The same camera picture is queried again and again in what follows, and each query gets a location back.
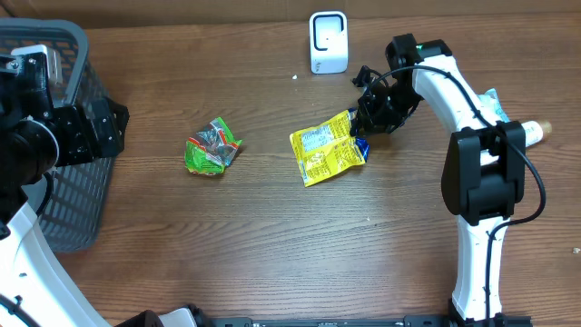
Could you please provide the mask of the yellow snack packet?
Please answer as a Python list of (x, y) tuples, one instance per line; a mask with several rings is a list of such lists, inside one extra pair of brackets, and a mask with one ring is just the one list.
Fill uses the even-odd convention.
[(356, 113), (357, 110), (351, 108), (322, 124), (290, 135), (290, 144), (305, 187), (367, 162), (369, 143), (350, 134)]

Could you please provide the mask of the teal tissue packet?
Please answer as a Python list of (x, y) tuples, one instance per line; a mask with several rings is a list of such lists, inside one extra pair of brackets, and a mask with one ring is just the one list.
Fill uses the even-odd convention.
[(491, 112), (499, 117), (499, 120), (502, 122), (509, 122), (510, 118), (507, 116), (506, 112), (503, 110), (502, 105), (499, 101), (499, 97), (497, 95), (497, 90), (495, 88), (491, 88), (487, 90), (485, 93), (479, 95), (480, 101), (487, 105)]

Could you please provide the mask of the green snack packet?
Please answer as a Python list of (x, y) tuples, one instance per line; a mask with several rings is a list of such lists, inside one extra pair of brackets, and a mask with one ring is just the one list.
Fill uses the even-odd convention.
[(185, 143), (184, 162), (190, 173), (219, 175), (238, 153), (242, 140), (232, 134), (221, 117), (210, 121)]

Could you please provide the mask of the white tube gold cap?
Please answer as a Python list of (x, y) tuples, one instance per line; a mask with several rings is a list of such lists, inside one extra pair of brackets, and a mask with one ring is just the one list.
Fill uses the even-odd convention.
[[(552, 124), (549, 121), (528, 121), (522, 123), (526, 133), (526, 148), (538, 144), (547, 138), (553, 130)], [(480, 164), (492, 164), (498, 160), (497, 156), (492, 156), (487, 151), (482, 151), (480, 154)]]

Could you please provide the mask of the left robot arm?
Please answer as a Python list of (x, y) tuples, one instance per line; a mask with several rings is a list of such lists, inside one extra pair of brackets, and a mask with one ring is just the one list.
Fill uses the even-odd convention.
[(81, 106), (54, 105), (60, 59), (42, 46), (1, 57), (1, 323), (4, 326), (105, 326), (50, 249), (23, 188), (56, 167), (90, 163), (123, 150), (126, 107), (103, 97), (89, 119)]

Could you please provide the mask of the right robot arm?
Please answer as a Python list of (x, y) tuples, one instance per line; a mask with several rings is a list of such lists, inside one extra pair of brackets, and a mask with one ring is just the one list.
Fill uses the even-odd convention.
[(458, 226), (458, 274), (448, 305), (453, 326), (508, 326), (498, 296), (504, 233), (524, 195), (526, 132), (518, 122), (487, 114), (441, 39), (411, 34), (387, 45), (389, 76), (362, 66), (362, 90), (350, 132), (391, 134), (426, 102), (450, 134), (441, 193)]

